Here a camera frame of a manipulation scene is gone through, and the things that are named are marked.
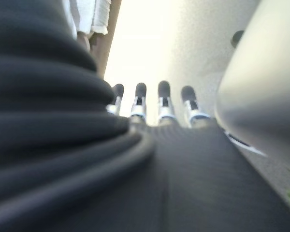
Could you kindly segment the left robot hand dark palm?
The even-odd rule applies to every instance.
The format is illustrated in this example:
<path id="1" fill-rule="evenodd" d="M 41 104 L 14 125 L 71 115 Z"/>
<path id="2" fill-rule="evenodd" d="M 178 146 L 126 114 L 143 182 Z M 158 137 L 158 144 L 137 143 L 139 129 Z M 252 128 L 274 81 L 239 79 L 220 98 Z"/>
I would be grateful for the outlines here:
<path id="1" fill-rule="evenodd" d="M 30 232 L 290 232 L 290 208 L 211 119 L 132 128 L 103 80 L 0 84 Z"/>

